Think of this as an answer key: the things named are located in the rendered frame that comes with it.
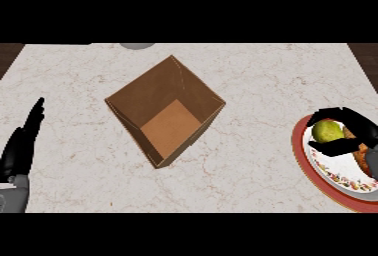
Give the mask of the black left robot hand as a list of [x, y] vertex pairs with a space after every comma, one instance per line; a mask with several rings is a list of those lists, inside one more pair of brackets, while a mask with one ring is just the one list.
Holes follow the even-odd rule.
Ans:
[[45, 119], [45, 98], [41, 98], [32, 108], [26, 124], [11, 135], [0, 156], [0, 183], [10, 183], [18, 175], [29, 175], [35, 158], [35, 143]]

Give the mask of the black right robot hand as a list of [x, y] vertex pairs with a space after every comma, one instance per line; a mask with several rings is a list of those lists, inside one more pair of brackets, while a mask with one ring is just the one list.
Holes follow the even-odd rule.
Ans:
[[337, 139], [327, 143], [311, 141], [309, 145], [329, 157], [357, 152], [360, 145], [365, 144], [371, 149], [378, 145], [378, 125], [355, 110], [348, 107], [320, 109], [308, 121], [314, 126], [318, 121], [334, 119], [345, 124], [355, 135], [355, 138]]

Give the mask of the green pear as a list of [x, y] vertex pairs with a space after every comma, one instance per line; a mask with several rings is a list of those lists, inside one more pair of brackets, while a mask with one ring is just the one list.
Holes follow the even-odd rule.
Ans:
[[336, 121], [323, 120], [312, 128], [312, 136], [318, 143], [324, 144], [345, 137], [343, 130]]

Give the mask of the red-rimmed floral plate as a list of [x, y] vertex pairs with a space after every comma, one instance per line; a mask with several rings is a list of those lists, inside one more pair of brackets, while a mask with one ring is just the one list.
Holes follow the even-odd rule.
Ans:
[[302, 170], [321, 192], [339, 204], [358, 212], [378, 213], [378, 180], [364, 173], [352, 153], [329, 157], [309, 146], [314, 140], [309, 119], [306, 116], [298, 122], [292, 136]]

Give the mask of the brown cardboard box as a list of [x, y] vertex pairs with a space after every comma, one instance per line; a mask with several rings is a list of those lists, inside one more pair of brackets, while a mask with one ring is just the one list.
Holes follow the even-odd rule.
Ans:
[[157, 169], [169, 166], [196, 143], [227, 105], [175, 56], [106, 102]]

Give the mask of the brown bread piece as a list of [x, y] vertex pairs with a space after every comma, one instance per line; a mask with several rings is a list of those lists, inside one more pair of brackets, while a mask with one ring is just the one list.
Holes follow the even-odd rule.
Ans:
[[[355, 134], [351, 132], [348, 127], [343, 127], [343, 133], [345, 133], [345, 137], [348, 139], [355, 138]], [[354, 157], [355, 157], [355, 160], [358, 162], [358, 165], [360, 165], [364, 173], [368, 176], [373, 176], [370, 166], [368, 166], [368, 162], [367, 162], [367, 153], [368, 153], [368, 146], [365, 144], [361, 144], [360, 145], [360, 150], [354, 152]]]

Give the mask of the grey round object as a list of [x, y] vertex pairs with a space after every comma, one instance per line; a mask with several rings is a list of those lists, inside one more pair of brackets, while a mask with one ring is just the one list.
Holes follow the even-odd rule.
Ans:
[[120, 45], [131, 50], [142, 50], [150, 48], [156, 43], [120, 43]]

